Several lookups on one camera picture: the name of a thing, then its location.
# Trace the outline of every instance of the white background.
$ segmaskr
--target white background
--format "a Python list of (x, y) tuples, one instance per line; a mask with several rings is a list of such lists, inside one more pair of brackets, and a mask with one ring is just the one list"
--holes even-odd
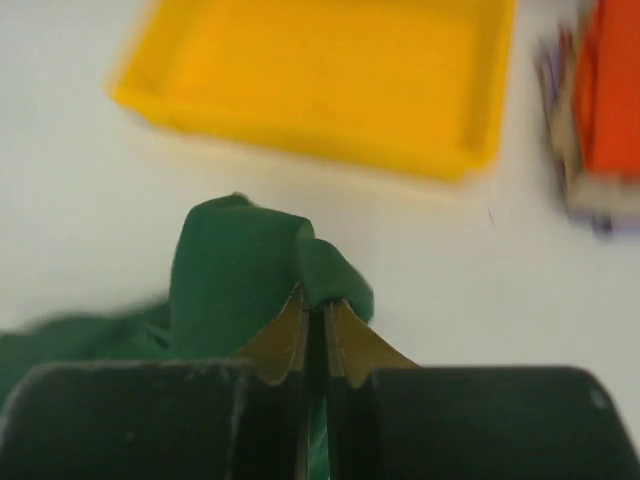
[(533, 53), (574, 2), (521, 2), (500, 158), (458, 187), (147, 127), (103, 90), (141, 6), (0, 0), (0, 329), (162, 295), (190, 207), (242, 191), (310, 218), (408, 356), (585, 367), (640, 439), (640, 238), (571, 225), (544, 143)]

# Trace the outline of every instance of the blurry object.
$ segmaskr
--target blurry object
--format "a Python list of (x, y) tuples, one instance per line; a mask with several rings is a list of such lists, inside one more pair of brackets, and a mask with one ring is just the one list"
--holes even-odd
[(550, 81), (549, 58), (559, 46), (549, 47), (539, 60), (549, 135), (556, 162), (562, 197), (572, 218), (590, 220), (597, 231), (640, 231), (640, 184), (619, 176), (596, 177), (585, 169), (579, 137), (574, 122), (572, 99), (576, 76), (575, 55), (565, 55), (562, 68), (564, 82), (555, 96)]
[(601, 1), (585, 25), (574, 109), (594, 175), (640, 176), (639, 25), (638, 0)]
[(155, 125), (455, 180), (495, 156), (514, 0), (163, 0), (111, 89)]

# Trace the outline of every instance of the green cloth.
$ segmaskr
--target green cloth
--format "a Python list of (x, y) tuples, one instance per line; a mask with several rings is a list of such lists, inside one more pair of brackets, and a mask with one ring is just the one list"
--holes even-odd
[[(364, 320), (373, 293), (311, 223), (234, 194), (196, 206), (176, 248), (169, 298), (114, 318), (54, 319), (0, 337), (0, 404), (49, 361), (196, 360), (233, 354), (273, 320), (298, 283), (312, 308), (346, 298)], [(328, 477), (326, 422), (313, 420), (312, 478)]]

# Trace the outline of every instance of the orange object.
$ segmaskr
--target orange object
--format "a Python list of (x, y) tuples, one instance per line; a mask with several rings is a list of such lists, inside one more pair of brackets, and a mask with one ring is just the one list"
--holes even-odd
[(588, 20), (574, 113), (589, 173), (640, 177), (640, 0), (601, 0)]

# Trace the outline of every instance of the yellow tray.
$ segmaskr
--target yellow tray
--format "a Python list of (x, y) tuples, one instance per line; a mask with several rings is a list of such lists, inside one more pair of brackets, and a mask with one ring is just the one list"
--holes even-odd
[(454, 180), (497, 150), (515, 0), (164, 0), (112, 88), (150, 122)]

